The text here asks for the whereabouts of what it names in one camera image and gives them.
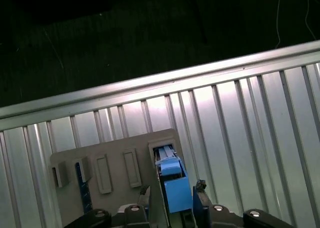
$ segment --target dark background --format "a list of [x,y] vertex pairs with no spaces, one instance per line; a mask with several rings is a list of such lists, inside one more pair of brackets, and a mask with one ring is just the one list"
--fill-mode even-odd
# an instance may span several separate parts
[[[0,0],[0,107],[272,50],[277,6],[278,0]],[[307,0],[280,0],[279,47],[314,40],[306,13]],[[319,39],[315,0],[308,24]]]

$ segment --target reflective metal surface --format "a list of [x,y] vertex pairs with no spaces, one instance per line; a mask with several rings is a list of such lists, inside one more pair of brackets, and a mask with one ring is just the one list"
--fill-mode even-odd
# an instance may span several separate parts
[[52,152],[172,127],[213,202],[320,227],[319,62],[313,42],[1,108],[0,226],[61,227]]

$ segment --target blue object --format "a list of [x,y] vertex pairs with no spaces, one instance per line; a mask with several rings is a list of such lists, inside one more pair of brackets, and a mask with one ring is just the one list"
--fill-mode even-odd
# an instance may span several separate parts
[[80,196],[81,196],[81,201],[82,201],[82,206],[83,206],[83,212],[87,213],[93,209],[88,182],[82,181],[82,175],[81,175],[81,169],[80,169],[79,163],[75,164],[75,171],[76,171],[76,176],[78,179],[78,184],[79,184],[79,189],[80,189]]
[[188,174],[181,159],[176,156],[171,145],[160,147],[157,151],[159,160],[155,164],[160,169],[159,177],[165,189],[162,187],[169,213],[192,209],[193,200]]
[[164,182],[170,213],[192,209],[193,207],[192,193],[189,185],[188,175],[181,161],[179,161],[179,163],[185,173],[185,177]]
[[180,174],[180,159],[175,156],[173,150],[167,145],[158,149],[160,160],[155,164],[160,166],[161,175]]

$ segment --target rectangular slot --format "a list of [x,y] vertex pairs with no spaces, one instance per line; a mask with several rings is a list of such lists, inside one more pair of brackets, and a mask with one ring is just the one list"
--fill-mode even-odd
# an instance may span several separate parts
[[54,185],[56,187],[62,188],[69,183],[68,175],[67,175],[67,167],[66,163],[60,162],[51,167]]
[[74,162],[79,164],[82,182],[87,182],[91,178],[88,157],[76,159]]
[[100,193],[107,194],[112,192],[107,155],[101,155],[96,158],[95,171]]
[[[164,137],[163,139],[157,139],[157,140],[150,140],[148,142],[149,146],[149,152],[150,152],[150,157],[152,161],[153,167],[155,167],[155,152],[154,149],[158,147],[163,147],[166,145],[171,145],[172,147],[176,147],[176,141],[173,139],[173,137]],[[178,156],[182,159],[183,156],[182,154],[178,153]]]
[[53,181],[56,187],[59,186],[58,184],[58,177],[57,177],[57,170],[55,167],[52,168],[52,172],[53,172]]
[[141,186],[141,177],[135,149],[128,149],[123,154],[130,186],[132,188]]

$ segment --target metal screw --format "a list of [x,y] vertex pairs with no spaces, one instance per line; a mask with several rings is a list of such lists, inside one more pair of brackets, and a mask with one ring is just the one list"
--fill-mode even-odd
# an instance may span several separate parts
[[217,211],[221,211],[221,210],[223,210],[223,207],[220,206],[220,205],[215,205],[214,209],[217,210]]
[[102,217],[102,216],[104,216],[104,215],[105,215],[105,213],[103,213],[102,211],[98,211],[98,212],[95,214],[96,217]]
[[260,216],[260,213],[257,212],[257,211],[251,211],[250,214],[253,215],[254,217],[259,217]]
[[132,210],[132,211],[138,211],[138,210],[139,210],[139,206],[132,206],[132,207],[131,207],[131,210]]

